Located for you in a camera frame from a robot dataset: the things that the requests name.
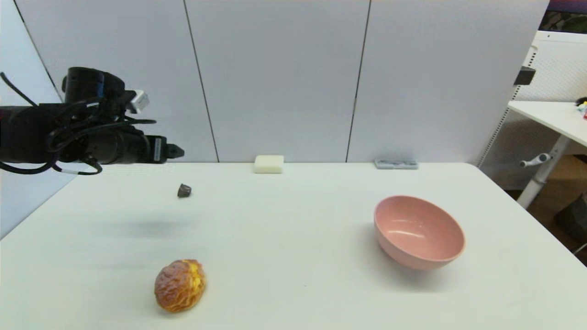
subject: dark brown object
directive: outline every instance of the dark brown object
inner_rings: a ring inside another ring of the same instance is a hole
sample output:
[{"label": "dark brown object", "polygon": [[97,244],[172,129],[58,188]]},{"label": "dark brown object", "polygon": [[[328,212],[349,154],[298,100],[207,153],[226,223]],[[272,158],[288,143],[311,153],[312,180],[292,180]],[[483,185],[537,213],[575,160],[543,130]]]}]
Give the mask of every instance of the dark brown object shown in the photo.
[{"label": "dark brown object", "polygon": [[189,197],[191,194],[191,187],[186,186],[185,184],[181,184],[180,189],[177,191],[177,197],[184,198]]}]

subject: white partition wall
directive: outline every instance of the white partition wall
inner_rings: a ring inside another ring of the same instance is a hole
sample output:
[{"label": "white partition wall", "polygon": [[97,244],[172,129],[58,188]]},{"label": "white partition wall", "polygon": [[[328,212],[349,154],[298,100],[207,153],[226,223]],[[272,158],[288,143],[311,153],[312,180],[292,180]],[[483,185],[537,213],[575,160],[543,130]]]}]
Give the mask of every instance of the white partition wall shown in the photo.
[{"label": "white partition wall", "polygon": [[369,0],[187,0],[220,161],[345,161]]},{"label": "white partition wall", "polygon": [[181,0],[16,3],[53,81],[71,66],[108,71],[143,89],[148,134],[185,150],[179,161],[217,161],[185,7]]},{"label": "white partition wall", "polygon": [[348,160],[476,163],[547,4],[373,1]]}]

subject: white desk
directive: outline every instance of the white desk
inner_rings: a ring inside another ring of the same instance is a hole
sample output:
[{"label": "white desk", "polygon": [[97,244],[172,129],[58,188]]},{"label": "white desk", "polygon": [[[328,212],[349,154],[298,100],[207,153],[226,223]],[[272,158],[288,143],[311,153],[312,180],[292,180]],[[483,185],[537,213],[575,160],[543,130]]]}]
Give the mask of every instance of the white desk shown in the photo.
[{"label": "white desk", "polygon": [[520,205],[527,208],[546,184],[548,176],[564,155],[569,141],[572,139],[587,146],[587,120],[583,119],[575,104],[571,102],[511,101],[508,106],[561,134],[550,151],[552,159],[541,165],[518,199]]},{"label": "white desk", "polygon": [[[178,199],[180,183],[193,188]],[[419,273],[372,214],[408,194],[452,214],[464,254]],[[587,269],[477,168],[422,164],[110,166],[79,177],[2,242],[0,329],[585,329]],[[153,296],[160,268],[204,265],[200,303]]]}]

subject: bowl rim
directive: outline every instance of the bowl rim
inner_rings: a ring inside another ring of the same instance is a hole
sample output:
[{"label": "bowl rim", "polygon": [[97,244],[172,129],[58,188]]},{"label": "bowl rim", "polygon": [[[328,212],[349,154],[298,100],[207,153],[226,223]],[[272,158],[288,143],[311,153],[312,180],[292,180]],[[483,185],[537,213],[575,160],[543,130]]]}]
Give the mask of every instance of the bowl rim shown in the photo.
[{"label": "bowl rim", "polygon": [[375,211],[373,212],[373,222],[375,223],[375,227],[377,228],[377,231],[379,231],[380,233],[383,234],[383,231],[381,230],[381,228],[379,228],[379,223],[377,222],[377,210],[379,209],[379,207],[381,206],[381,204],[383,204],[383,202],[392,199],[392,198],[396,198],[396,197],[407,197],[407,198],[413,198],[416,200],[420,200],[423,201],[425,203],[431,204],[432,206],[434,206],[435,208],[439,209],[441,212],[444,212],[449,218],[452,219],[452,221],[457,225],[457,228],[460,230],[461,235],[463,236],[463,246],[461,247],[461,250],[459,250],[458,253],[456,253],[454,256],[450,257],[450,258],[444,258],[444,259],[429,259],[429,258],[423,258],[419,255],[413,254],[411,252],[408,252],[402,248],[400,248],[399,246],[397,246],[394,242],[392,242],[391,240],[389,240],[389,238],[385,235],[383,235],[383,238],[385,238],[385,240],[387,242],[389,242],[391,245],[393,245],[395,248],[397,248],[398,250],[400,250],[401,252],[410,255],[414,258],[418,258],[420,260],[424,260],[424,261],[432,261],[432,262],[446,262],[446,261],[452,261],[455,260],[456,258],[458,258],[463,251],[465,250],[465,247],[467,246],[467,237],[465,236],[465,232],[463,231],[463,228],[461,227],[461,225],[458,223],[458,221],[450,215],[450,213],[446,212],[443,208],[441,208],[440,206],[427,201],[423,198],[419,198],[419,197],[415,197],[415,196],[409,196],[409,195],[393,195],[393,196],[388,196],[385,197],[384,199],[382,199],[379,203],[377,203],[377,206],[375,207]]}]

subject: pink bowl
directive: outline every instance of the pink bowl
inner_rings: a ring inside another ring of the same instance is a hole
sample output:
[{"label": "pink bowl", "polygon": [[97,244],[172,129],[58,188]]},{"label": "pink bowl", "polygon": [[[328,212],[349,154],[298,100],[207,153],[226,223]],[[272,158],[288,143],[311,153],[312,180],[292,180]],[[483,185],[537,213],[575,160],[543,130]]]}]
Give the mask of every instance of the pink bowl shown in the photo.
[{"label": "pink bowl", "polygon": [[465,249],[463,230],[436,205],[410,196],[392,196],[375,208],[377,240],[400,264],[433,270],[455,260]]}]

